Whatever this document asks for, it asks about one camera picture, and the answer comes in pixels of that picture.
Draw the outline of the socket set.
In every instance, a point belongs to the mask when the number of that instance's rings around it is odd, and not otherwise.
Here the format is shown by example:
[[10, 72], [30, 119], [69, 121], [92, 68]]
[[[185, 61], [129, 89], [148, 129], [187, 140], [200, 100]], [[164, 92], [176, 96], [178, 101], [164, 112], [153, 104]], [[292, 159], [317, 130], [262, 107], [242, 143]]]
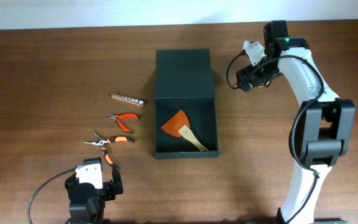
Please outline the socket set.
[[119, 95], [119, 94], [115, 94], [115, 93], [111, 93], [111, 98], [114, 99], [114, 100], [124, 102], [124, 103], [135, 105], [135, 106], [140, 106], [140, 107], [144, 106], [144, 101], [139, 100], [137, 98], [131, 98], [131, 97], [128, 97], [128, 96]]

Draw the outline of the orange spatula with wooden handle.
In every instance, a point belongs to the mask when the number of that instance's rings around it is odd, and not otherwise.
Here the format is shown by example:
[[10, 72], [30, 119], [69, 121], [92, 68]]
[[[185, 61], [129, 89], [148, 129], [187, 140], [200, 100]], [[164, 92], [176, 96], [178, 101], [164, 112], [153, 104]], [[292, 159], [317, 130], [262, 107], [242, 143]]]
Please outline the orange spatula with wooden handle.
[[201, 144], [194, 135], [190, 128], [189, 119], [183, 110], [179, 110], [160, 128], [171, 136], [176, 138], [183, 138], [189, 141], [201, 152], [209, 151], [209, 149]]

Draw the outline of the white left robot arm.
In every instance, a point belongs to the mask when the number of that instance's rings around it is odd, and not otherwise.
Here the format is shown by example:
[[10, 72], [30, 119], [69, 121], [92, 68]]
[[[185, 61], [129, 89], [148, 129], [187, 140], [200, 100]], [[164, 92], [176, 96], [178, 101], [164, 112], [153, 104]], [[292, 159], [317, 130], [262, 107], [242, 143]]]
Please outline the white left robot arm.
[[74, 174], [65, 181], [70, 199], [69, 212], [72, 223], [102, 223], [107, 201], [123, 193], [119, 167], [112, 167], [112, 179], [103, 181], [101, 158], [85, 159], [74, 168]]

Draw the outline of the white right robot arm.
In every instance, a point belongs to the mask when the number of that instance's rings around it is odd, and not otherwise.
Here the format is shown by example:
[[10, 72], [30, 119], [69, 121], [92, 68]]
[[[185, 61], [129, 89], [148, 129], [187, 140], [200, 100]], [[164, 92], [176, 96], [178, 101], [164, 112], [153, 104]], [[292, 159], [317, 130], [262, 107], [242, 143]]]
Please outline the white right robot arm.
[[245, 41], [240, 56], [250, 65], [236, 72], [233, 89], [268, 87], [284, 75], [298, 101], [288, 146], [294, 160], [287, 197], [275, 223], [315, 223], [314, 210], [324, 180], [347, 152], [356, 108], [341, 99], [317, 69], [302, 37], [288, 33], [286, 21], [264, 25], [264, 43]]

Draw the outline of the orange black needle-nose pliers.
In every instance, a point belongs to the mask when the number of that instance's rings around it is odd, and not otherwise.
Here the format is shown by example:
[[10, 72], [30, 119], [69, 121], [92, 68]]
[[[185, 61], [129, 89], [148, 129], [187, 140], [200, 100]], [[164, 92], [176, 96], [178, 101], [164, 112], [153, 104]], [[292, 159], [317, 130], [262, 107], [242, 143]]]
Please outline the orange black needle-nose pliers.
[[105, 137], [101, 134], [99, 134], [96, 130], [91, 130], [92, 134], [95, 136], [97, 141], [85, 141], [85, 144], [90, 144], [94, 146], [98, 146], [101, 150], [101, 153], [104, 157], [104, 160], [112, 167], [116, 168], [117, 170], [120, 169], [120, 167], [114, 162], [114, 156], [112, 154], [112, 147], [111, 145], [113, 143], [117, 142], [131, 142], [135, 143], [135, 140], [133, 138], [130, 138], [128, 136], [111, 136], [111, 137]]

